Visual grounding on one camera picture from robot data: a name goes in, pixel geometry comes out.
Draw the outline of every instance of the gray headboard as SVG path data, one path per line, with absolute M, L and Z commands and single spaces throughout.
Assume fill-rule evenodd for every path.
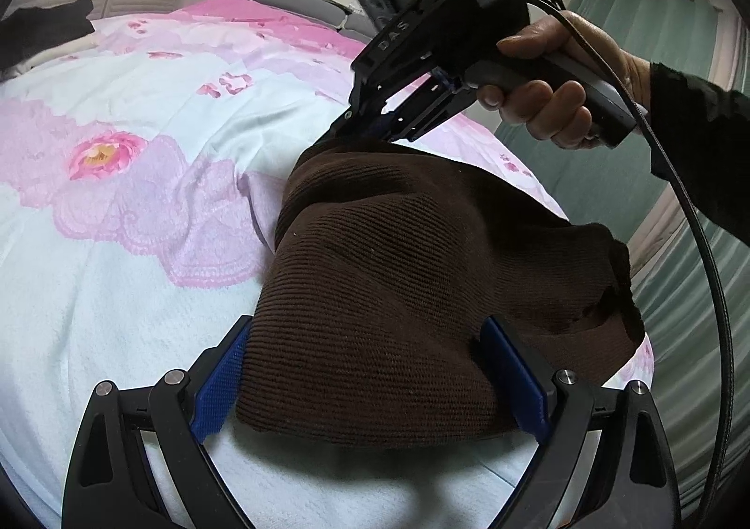
M 301 15 L 338 30 L 341 35 L 368 43 L 377 34 L 372 22 L 359 13 L 347 15 L 343 7 L 327 0 L 254 0 L 271 7 Z

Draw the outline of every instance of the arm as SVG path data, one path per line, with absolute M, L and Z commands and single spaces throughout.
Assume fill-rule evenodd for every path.
M 703 214 L 750 245 L 750 97 L 725 92 L 707 81 L 661 64 L 649 64 L 622 51 L 603 30 L 575 13 L 564 15 L 604 57 L 635 101 L 650 111 L 656 137 L 664 146 L 688 193 Z M 498 44 L 508 56 L 539 57 L 561 50 L 597 71 L 567 30 L 543 17 Z M 532 81 L 504 96 L 496 87 L 479 91 L 479 101 L 501 112 L 505 122 L 524 124 L 538 140 L 562 148 L 591 148 L 591 114 L 582 86 L 569 81 L 556 92 Z M 652 155 L 652 173 L 665 179 L 665 164 Z
M 750 246 L 750 97 L 651 64 L 651 126 L 695 207 Z M 666 166 L 651 155 L 651 172 Z

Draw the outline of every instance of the bed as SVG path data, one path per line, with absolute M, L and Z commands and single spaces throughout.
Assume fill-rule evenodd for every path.
M 61 523 L 92 387 L 155 383 L 253 313 L 284 181 L 346 106 L 350 63 L 374 33 L 322 0 L 209 0 L 95 27 L 94 49 L 0 85 L 0 464 L 48 528 Z M 414 146 L 564 216 L 466 116 Z M 652 376 L 646 338 L 607 384 Z M 145 438 L 173 520 L 190 527 Z M 372 452 L 256 433 L 230 415 L 206 448 L 259 529 L 479 529 L 535 443 L 514 433 Z

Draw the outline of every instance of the hand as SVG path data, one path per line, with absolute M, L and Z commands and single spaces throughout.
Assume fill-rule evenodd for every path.
M 650 101 L 649 63 L 620 49 L 609 34 L 579 15 L 571 11 L 562 14 L 612 67 L 631 97 L 647 109 Z M 600 76 L 604 75 L 565 26 L 551 15 L 526 26 L 516 36 L 504 38 L 497 47 L 506 56 L 524 59 L 560 50 Z M 552 140 L 565 149 L 592 148 L 601 143 L 590 133 L 591 112 L 584 106 L 586 92 L 579 82 L 568 81 L 553 92 L 545 81 L 530 81 L 507 96 L 497 87 L 485 86 L 477 92 L 477 99 L 488 110 L 500 111 L 504 122 L 525 124 L 537 140 Z

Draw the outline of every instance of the brown knit fabric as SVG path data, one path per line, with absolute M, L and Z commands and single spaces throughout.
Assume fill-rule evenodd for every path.
M 237 405 L 258 430 L 379 447 L 499 434 L 515 423 L 477 350 L 486 316 L 599 384 L 644 337 L 605 227 L 403 146 L 307 150 L 276 246 Z

